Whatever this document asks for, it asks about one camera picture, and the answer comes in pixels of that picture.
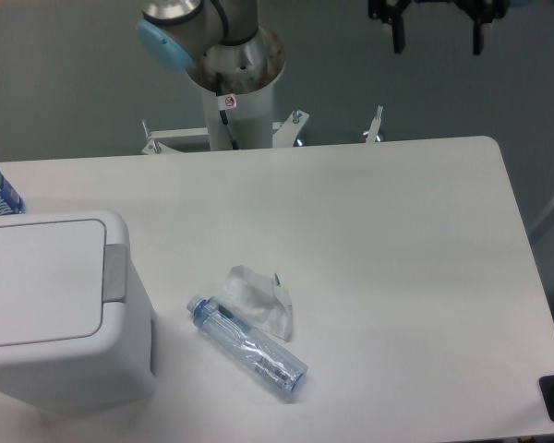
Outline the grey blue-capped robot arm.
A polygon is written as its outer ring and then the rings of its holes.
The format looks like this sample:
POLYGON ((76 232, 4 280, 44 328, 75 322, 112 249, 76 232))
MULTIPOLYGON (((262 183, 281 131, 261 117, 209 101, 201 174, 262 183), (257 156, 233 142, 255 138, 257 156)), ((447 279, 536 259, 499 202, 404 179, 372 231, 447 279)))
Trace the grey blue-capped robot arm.
POLYGON ((259 24, 257 1, 144 1, 136 25, 146 51, 218 95, 248 94, 285 65, 279 37, 259 24))

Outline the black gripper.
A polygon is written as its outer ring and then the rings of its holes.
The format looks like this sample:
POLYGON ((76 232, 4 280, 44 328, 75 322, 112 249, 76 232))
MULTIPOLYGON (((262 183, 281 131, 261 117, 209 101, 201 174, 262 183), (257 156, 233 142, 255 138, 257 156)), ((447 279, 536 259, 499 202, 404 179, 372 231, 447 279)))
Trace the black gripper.
MULTIPOLYGON (((507 0, 432 0, 415 1, 416 4, 454 4, 473 22, 473 55, 481 55, 485 47, 485 29, 494 19, 502 19, 508 11, 507 0)), ((393 52, 401 54, 405 47, 405 31, 402 14, 411 0, 369 0, 367 14, 383 21, 384 29, 391 33, 393 52)))

